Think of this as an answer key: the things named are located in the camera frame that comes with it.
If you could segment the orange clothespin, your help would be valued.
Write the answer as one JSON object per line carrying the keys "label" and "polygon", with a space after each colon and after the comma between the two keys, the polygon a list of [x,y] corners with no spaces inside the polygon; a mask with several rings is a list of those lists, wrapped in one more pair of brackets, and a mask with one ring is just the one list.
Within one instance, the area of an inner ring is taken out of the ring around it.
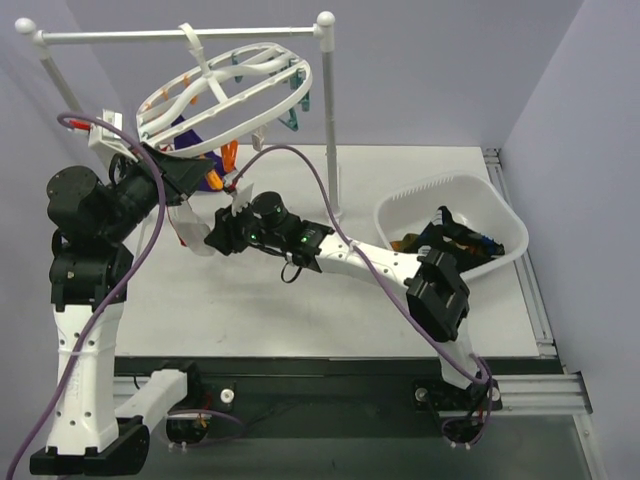
{"label": "orange clothespin", "polygon": [[221,146],[222,168],[225,174],[231,173],[236,168],[238,146],[237,140]]}

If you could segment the black blue patterned sock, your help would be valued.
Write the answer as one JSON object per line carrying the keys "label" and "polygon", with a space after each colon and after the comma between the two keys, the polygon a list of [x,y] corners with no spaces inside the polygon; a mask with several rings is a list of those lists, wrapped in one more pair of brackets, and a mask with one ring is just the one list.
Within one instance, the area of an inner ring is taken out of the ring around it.
{"label": "black blue patterned sock", "polygon": [[484,258],[494,258],[505,254],[503,244],[456,222],[446,206],[440,206],[438,211],[441,215],[442,235],[445,240],[452,241],[461,247],[470,248],[472,254]]}

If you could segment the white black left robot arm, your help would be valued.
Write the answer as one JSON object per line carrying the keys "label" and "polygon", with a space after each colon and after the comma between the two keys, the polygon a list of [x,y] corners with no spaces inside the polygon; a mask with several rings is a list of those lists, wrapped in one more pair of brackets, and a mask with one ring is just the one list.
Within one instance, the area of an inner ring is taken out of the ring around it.
{"label": "white black left robot arm", "polygon": [[49,271],[58,332],[58,385],[45,417],[52,428],[29,470],[43,476],[138,473],[152,431],[176,406],[201,403],[190,368],[155,371],[122,405],[114,402],[115,347],[137,256],[126,239],[152,212],[193,195],[212,163],[151,147],[151,165],[114,156],[120,179],[106,184],[88,167],[71,166],[47,184],[47,214],[56,229]]}

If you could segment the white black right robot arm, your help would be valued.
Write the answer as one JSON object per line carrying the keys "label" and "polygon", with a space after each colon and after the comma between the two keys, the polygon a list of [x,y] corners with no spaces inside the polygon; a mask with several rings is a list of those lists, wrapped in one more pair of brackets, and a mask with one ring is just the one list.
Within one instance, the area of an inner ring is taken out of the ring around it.
{"label": "white black right robot arm", "polygon": [[479,366],[459,329],[469,313],[470,291],[455,259],[438,250],[398,253],[348,238],[290,212],[273,191],[242,208],[214,216],[205,244],[224,256],[252,248],[298,269],[335,274],[379,286],[411,327],[436,351],[446,401],[464,408],[479,395]]}

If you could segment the white round sock hanger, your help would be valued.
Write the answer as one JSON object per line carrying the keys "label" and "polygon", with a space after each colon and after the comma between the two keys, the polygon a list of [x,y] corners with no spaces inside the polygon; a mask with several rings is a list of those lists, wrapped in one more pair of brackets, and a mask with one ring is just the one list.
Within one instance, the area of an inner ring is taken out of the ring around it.
{"label": "white round sock hanger", "polygon": [[[190,24],[179,26],[197,66],[152,93],[136,113],[143,143],[160,149],[171,144],[177,157],[195,158],[254,132],[294,109],[309,93],[313,74],[308,61],[274,42],[258,42],[206,58]],[[285,96],[250,118],[225,124],[259,96],[281,90]]]}

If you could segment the red santa sock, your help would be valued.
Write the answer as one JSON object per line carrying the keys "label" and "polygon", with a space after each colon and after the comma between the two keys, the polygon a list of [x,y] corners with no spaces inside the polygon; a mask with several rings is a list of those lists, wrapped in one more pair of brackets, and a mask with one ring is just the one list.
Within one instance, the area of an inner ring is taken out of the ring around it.
{"label": "red santa sock", "polygon": [[167,208],[167,217],[173,231],[179,239],[180,244],[183,247],[186,247],[186,232],[190,221],[189,214],[185,212],[184,206],[169,206]]}

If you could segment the white clothespin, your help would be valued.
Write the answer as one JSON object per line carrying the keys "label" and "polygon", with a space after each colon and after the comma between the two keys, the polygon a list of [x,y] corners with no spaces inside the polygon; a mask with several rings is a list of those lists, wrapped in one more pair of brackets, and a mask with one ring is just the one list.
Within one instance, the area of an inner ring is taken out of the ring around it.
{"label": "white clothespin", "polygon": [[256,152],[260,152],[265,145],[266,126],[262,125],[251,134],[252,147]]}

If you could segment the white plastic basket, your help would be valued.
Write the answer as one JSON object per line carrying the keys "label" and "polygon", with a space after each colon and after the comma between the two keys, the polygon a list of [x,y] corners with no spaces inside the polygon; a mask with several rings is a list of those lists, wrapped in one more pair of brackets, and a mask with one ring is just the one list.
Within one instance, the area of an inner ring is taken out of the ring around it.
{"label": "white plastic basket", "polygon": [[445,206],[452,219],[502,244],[505,253],[462,274],[470,282],[516,261],[526,252],[529,233],[498,190],[483,177],[452,171],[423,178],[392,191],[375,206],[373,219],[382,244],[419,233]]}

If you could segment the white drying rack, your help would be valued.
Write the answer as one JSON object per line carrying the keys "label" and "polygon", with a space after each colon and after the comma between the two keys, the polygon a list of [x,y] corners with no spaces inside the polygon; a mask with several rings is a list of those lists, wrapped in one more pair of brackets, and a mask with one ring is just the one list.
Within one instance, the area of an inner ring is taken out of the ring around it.
{"label": "white drying rack", "polygon": [[[53,33],[40,29],[33,20],[22,17],[16,20],[14,28],[17,33],[26,37],[33,45],[49,78],[66,105],[74,111],[79,110],[79,101],[53,60],[52,46],[180,41],[187,48],[186,37],[181,33],[179,27],[173,30]],[[196,34],[204,46],[205,57],[208,59],[229,50],[258,42],[278,44],[277,41],[280,38],[313,37],[318,40],[322,55],[328,210],[336,216],[341,215],[340,167],[337,160],[335,127],[334,15],[329,11],[323,11],[317,16],[313,25],[301,27],[192,28],[196,30]]]}

